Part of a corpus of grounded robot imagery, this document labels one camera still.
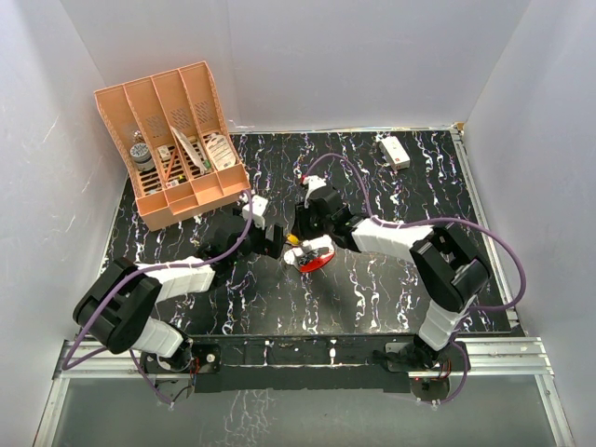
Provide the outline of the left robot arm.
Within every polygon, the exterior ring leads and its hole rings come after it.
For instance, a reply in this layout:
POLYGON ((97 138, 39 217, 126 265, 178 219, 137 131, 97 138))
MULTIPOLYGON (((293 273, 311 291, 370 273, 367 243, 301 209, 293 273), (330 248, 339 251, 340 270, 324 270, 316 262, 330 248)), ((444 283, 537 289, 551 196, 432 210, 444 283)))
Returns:
POLYGON ((169 370, 187 369, 191 341, 183 331, 152 316, 156 304, 223 286, 238 261, 252 255, 280 257, 285 237, 240 216, 227 218, 201 243, 194 256, 167 264, 112 261, 74 308, 73 319, 112 354, 130 349, 160 358, 169 370))

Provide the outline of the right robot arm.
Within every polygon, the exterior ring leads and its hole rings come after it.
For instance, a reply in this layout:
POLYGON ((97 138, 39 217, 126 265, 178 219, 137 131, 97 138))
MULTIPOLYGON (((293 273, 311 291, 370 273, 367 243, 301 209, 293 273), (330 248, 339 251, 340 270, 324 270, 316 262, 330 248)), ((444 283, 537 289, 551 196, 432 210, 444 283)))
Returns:
POLYGON ((434 370, 449 356, 448 344, 471 302, 490 282, 486 258, 454 223, 408 227, 378 223, 353 213, 338 190, 318 176, 303 179, 305 199, 295 205, 291 234, 302 245, 328 237, 337 247, 378 253, 414 265, 430 304, 413 337, 393 361, 416 369, 434 370))

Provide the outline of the red black keyring holder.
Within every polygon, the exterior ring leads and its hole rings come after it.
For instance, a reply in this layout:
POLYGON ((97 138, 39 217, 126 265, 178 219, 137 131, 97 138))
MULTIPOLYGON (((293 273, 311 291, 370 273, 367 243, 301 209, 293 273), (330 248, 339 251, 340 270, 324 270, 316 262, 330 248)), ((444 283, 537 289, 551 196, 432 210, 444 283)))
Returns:
POLYGON ((283 261, 299 273, 309 274, 328 264, 334 255, 332 239, 325 235, 293 246, 283 254, 283 261))

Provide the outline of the key with yellow tag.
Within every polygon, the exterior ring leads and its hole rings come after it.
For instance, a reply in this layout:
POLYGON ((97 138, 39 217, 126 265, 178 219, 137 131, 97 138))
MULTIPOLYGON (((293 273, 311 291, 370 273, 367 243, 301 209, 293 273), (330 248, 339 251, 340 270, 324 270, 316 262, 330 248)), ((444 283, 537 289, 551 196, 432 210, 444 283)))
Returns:
POLYGON ((287 241, 293 246, 298 246, 301 243, 300 239, 293 234, 287 235, 287 241))

